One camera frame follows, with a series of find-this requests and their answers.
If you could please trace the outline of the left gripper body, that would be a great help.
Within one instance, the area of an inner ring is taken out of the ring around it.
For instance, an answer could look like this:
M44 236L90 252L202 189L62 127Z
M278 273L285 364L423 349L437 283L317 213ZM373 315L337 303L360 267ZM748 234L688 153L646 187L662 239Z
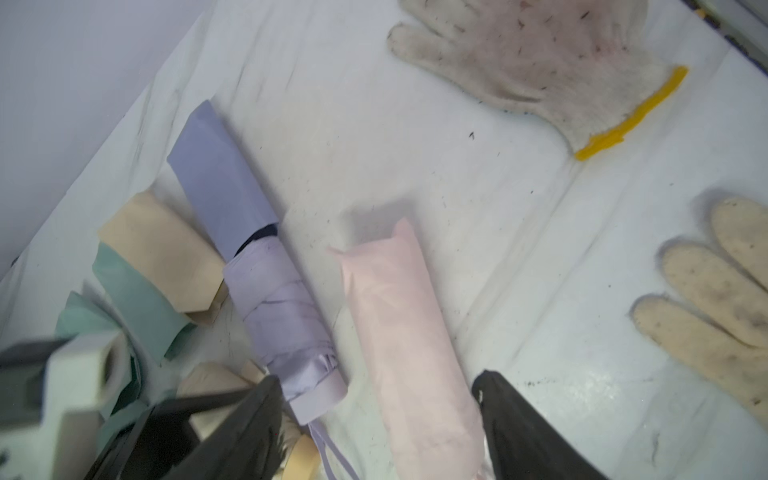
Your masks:
M130 373L119 330L1 352L1 477L82 479L97 457L100 410Z

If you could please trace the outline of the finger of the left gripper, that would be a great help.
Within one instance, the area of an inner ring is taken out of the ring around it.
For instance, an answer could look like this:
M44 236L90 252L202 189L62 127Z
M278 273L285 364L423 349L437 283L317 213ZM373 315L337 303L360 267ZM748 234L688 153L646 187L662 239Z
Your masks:
M236 408L235 400L216 398L231 392L166 400L150 408L131 426L112 437L85 477L166 479L164 475L170 468L204 441L192 428L191 417L222 408Z

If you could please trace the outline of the purple umbrella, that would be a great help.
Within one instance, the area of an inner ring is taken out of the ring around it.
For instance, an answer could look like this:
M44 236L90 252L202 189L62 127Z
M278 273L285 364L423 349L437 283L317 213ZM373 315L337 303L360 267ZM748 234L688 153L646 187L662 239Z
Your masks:
M308 428L326 476L333 454L353 479L359 475L320 418L347 395L334 344L302 275L281 240L249 242L223 269L224 281L259 362L281 384L299 425Z
M278 216L210 101L190 114L168 163L225 261L277 232Z

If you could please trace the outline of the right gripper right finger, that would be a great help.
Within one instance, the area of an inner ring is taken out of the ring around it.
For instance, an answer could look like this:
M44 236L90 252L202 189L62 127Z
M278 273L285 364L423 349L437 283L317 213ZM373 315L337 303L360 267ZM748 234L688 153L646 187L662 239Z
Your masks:
M606 479L500 373L483 371L471 391L497 479Z

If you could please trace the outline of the pink umbrella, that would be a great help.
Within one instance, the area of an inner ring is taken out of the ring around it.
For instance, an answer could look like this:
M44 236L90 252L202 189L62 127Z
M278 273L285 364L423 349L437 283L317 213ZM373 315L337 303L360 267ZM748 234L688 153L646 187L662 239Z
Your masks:
M493 478L481 413L411 223L333 255L398 477Z

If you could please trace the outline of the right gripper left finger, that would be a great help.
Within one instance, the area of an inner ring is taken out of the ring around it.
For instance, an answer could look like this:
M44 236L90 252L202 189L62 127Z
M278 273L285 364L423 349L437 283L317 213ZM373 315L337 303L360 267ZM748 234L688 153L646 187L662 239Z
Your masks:
M220 394L236 408L214 432L166 479L271 479L283 458L283 393L279 380L269 375L246 391Z

